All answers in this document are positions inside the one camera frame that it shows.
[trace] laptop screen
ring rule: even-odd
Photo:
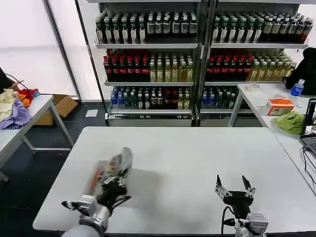
[[[301,138],[316,137],[316,98],[308,102]]]

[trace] paper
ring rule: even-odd
[[[98,110],[88,110],[85,117],[97,117]]]

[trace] black bag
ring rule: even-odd
[[[6,77],[2,69],[0,68],[0,94],[4,93],[4,89],[8,89],[12,86],[12,82]]]
[[[289,77],[284,77],[283,82],[287,89],[292,89],[299,79],[304,79],[302,95],[316,95],[316,48],[306,48],[303,51],[304,59],[293,70]]]

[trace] purple cloth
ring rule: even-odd
[[[26,109],[19,98],[16,98],[13,107],[12,114],[7,119],[0,122],[0,129],[5,129],[6,127],[11,126],[12,124],[17,124],[23,126],[28,123],[32,116],[26,112]]]

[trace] black cable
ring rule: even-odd
[[[20,82],[17,78],[15,78],[14,76],[8,74],[8,73],[5,73],[7,76],[10,76],[12,78],[14,78],[18,83],[20,83],[22,86],[24,86],[27,90],[29,90],[22,82]]]
[[[224,219],[225,219],[225,213],[226,213],[227,209],[229,209],[229,211],[233,215],[235,215],[230,206],[225,206],[225,208],[223,210],[223,215],[222,215],[221,237],[224,237]]]
[[[314,180],[314,178],[312,177],[312,175],[310,174],[310,172],[307,170],[307,162],[306,162],[306,157],[307,159],[310,161],[310,163],[312,164],[312,166],[314,167],[314,169],[316,170],[315,165],[313,164],[313,162],[311,161],[311,159],[308,157],[308,155],[306,154],[306,151],[310,151],[311,149],[309,147],[302,147],[303,150],[303,158],[304,158],[304,170],[305,172],[309,175],[309,177],[311,178],[313,185],[316,185],[316,182]]]

